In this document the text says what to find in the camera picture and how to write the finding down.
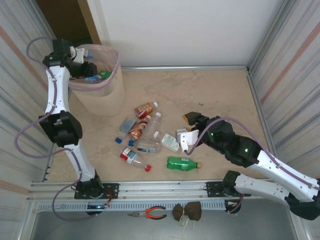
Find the pliers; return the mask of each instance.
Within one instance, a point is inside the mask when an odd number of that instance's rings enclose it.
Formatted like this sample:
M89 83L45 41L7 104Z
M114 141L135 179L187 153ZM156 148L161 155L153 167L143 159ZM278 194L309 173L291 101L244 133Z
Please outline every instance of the pliers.
M153 220L164 219L164 218L167 216L166 214L161 215L161 216L153 216L153 215L151 215L151 214L148 214L148 213L150 213L152 210L155 210L155 209L165 210L166 207L164 207L164 206L153 206L153 207L151 207L151 208L147 208L145 211L136 211L136 212L130 213L130 214L128 214L128 216L133 216L133 217L142 217L142 216L145 216L147 219L153 219Z

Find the white bottle cap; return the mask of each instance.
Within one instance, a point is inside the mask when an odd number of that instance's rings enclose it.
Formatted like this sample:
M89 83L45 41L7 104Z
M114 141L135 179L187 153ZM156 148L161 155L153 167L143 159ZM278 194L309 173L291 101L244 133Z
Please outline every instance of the white bottle cap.
M156 132L154 133L154 135L153 135L153 138L157 139L157 137L158 137L159 134L160 134L160 132L159 132L159 131L156 131Z

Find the green bottle in bin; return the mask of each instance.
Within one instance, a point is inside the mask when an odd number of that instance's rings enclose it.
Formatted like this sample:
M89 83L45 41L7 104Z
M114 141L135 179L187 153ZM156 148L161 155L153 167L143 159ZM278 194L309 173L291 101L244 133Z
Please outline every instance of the green bottle in bin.
M168 169L178 169L181 171L190 171L192 169L200 169L201 162L195 162L187 157L168 156L166 167Z
M110 71L101 71L101 72L99 72L99 75L101 76L102 81L103 81L103 80L108 79L111 76L111 73L112 72L110 72Z

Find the red bottle cap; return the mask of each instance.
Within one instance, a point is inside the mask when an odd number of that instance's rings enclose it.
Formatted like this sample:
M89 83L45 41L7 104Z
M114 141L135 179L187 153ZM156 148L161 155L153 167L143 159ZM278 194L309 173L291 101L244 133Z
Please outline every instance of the red bottle cap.
M150 165L147 165L147 166L145 167L145 171L146 171L146 172L149 172L150 169L151 169L151 166L150 166Z

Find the beige floor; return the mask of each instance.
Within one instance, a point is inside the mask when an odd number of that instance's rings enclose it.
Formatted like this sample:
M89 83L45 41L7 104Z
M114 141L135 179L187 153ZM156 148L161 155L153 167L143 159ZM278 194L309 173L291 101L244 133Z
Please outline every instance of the beige floor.
M209 180L222 179L228 170L251 177L261 174L231 164L225 157L206 145L196 148L191 159L201 162L202 168L190 172L166 168L168 156L186 155L162 148L159 154L138 152L152 165L150 172L130 166L119 158L120 146L115 143L119 125L134 108L157 101L162 113L160 131L174 136L175 130L187 127L182 115L191 111L208 117L232 117L247 125L265 144L264 134L253 102L245 72L242 70L213 71L138 71L124 72L125 102L114 117L88 113L78 98L70 97L70 110L81 122L83 143L88 158L102 181ZM232 124L237 134L246 135ZM48 180L74 181L75 171L64 153L55 156Z

